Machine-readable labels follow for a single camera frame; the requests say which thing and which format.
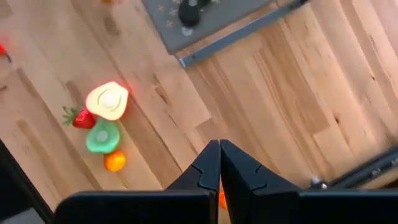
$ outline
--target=wooden table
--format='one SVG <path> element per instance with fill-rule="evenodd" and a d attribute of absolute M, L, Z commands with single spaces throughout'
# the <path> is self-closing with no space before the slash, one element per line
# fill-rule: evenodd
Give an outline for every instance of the wooden table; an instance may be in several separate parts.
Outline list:
<path fill-rule="evenodd" d="M 313 0 L 184 70 L 140 0 L 0 0 L 13 59 L 0 64 L 0 138 L 52 209 L 82 190 L 162 189 L 210 139 L 302 187 L 331 180 L 397 143 L 396 21 L 398 1 Z M 62 106 L 111 80 L 132 90 L 117 173 L 86 130 L 62 125 Z"/>

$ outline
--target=green lime slice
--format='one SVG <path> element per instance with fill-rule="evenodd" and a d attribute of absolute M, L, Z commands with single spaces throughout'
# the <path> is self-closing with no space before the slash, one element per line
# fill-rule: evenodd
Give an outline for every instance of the green lime slice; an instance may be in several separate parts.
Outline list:
<path fill-rule="evenodd" d="M 86 146 L 94 153 L 111 153 L 120 143 L 118 124 L 98 118 L 93 129 L 87 135 Z"/>

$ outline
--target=black knob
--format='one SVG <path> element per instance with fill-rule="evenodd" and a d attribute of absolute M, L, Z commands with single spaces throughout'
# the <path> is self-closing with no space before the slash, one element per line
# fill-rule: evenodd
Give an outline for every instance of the black knob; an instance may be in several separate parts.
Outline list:
<path fill-rule="evenodd" d="M 183 0 L 178 8 L 178 17 L 186 27 L 196 26 L 200 21 L 200 4 L 198 0 Z"/>

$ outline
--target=wood grain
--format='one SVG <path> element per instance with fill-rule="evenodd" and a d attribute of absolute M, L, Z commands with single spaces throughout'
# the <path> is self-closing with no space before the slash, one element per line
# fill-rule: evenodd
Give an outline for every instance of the wood grain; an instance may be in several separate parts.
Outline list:
<path fill-rule="evenodd" d="M 232 140 L 302 187 L 397 144 L 394 0 L 312 0 L 186 70 L 140 0 L 0 6 L 0 40 L 14 61 L 0 58 L 0 138 L 52 209 L 82 190 L 165 188 L 210 139 Z M 132 91 L 118 173 L 88 152 L 85 130 L 61 125 L 62 106 L 83 106 L 111 80 Z"/>

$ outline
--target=orange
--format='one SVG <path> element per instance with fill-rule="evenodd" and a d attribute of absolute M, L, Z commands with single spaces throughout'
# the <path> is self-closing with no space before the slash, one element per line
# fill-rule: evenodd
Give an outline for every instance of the orange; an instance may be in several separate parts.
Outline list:
<path fill-rule="evenodd" d="M 218 203 L 221 206 L 221 208 L 227 209 L 226 200 L 225 200 L 225 194 L 224 194 L 223 191 L 220 191 L 220 193 L 218 194 Z"/>
<path fill-rule="evenodd" d="M 104 162 L 107 170 L 117 172 L 126 165 L 126 156 L 121 151 L 114 151 L 109 154 L 105 154 Z"/>

